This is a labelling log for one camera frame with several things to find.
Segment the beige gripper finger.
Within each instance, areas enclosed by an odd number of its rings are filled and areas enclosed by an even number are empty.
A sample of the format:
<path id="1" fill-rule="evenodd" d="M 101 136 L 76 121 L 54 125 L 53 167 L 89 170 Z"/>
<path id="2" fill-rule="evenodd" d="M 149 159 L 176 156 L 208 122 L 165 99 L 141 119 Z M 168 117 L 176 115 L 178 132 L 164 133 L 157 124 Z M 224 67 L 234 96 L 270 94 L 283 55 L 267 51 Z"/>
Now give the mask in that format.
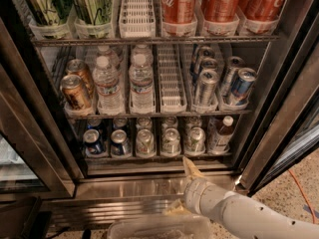
<path id="1" fill-rule="evenodd" d="M 163 212 L 164 215 L 187 215 L 190 211 L 185 207 L 184 201 L 181 199 L 175 200 Z"/>
<path id="2" fill-rule="evenodd" d="M 188 179 L 204 178 L 197 166 L 187 157 L 182 158 L 185 176 Z"/>

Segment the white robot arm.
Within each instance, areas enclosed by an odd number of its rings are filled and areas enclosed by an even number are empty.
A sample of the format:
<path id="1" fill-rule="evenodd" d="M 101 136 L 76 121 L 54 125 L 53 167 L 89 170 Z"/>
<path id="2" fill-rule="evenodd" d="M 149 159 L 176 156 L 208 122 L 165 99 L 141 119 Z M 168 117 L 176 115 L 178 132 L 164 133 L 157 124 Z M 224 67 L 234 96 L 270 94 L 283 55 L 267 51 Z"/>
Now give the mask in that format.
<path id="1" fill-rule="evenodd" d="M 227 190 L 182 158 L 186 185 L 183 206 L 220 224 L 239 239 L 319 239 L 319 226 L 284 216 L 250 197 Z"/>

